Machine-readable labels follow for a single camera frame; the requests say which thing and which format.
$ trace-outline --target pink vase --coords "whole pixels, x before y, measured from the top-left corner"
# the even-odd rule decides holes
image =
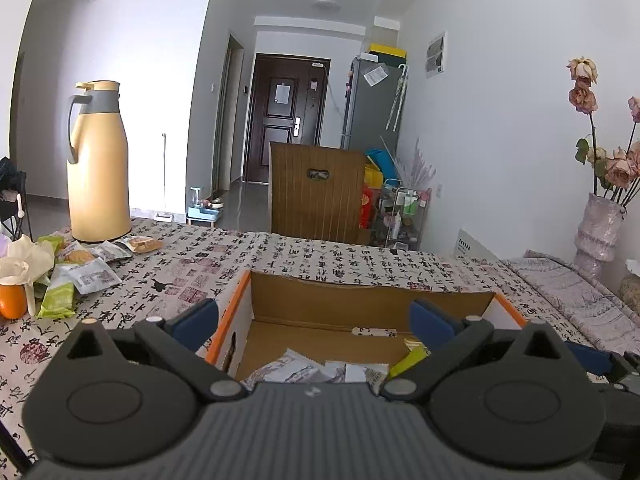
[[[574,264],[588,277],[600,280],[602,264],[613,261],[624,212],[625,208],[613,200],[589,193],[584,217],[574,238],[578,248]]]

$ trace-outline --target dark wooden door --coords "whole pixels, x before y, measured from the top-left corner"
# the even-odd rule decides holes
[[[319,142],[328,64],[258,54],[246,165],[249,182],[269,181],[270,142]]]

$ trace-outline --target red package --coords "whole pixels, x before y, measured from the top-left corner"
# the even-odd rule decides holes
[[[360,209],[360,227],[362,229],[369,229],[372,197],[373,192],[369,189],[369,186],[365,185],[362,188],[362,208]]]

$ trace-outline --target white tablecloth with chinese characters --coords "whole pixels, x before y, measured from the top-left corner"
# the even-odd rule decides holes
[[[126,328],[152,315],[173,317],[203,298],[216,298],[222,315],[245,268],[332,283],[443,292],[500,290],[525,318],[541,317],[562,338],[587,343],[550,303],[499,262],[395,253],[383,248],[146,219],[135,219],[132,232],[162,240],[164,246],[112,265],[122,283],[80,297],[75,317],[24,317],[0,324],[0,420],[32,457],[33,450],[20,424],[22,404],[79,320],[95,317],[107,328]],[[0,474],[15,477],[14,468],[4,456],[0,456]]]

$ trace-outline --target gray refrigerator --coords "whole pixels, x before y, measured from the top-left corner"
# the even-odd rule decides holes
[[[389,129],[386,130],[385,127],[402,69],[385,65],[389,75],[371,86],[364,75],[377,66],[378,64],[373,61],[359,58],[354,59],[351,63],[352,75],[347,89],[347,112],[344,115],[340,147],[352,152],[365,152],[373,148],[384,150],[384,144],[380,139],[382,136],[389,151],[395,156],[400,121],[398,121],[396,131],[393,131],[393,127],[398,105],[396,105],[396,113],[389,124]]]

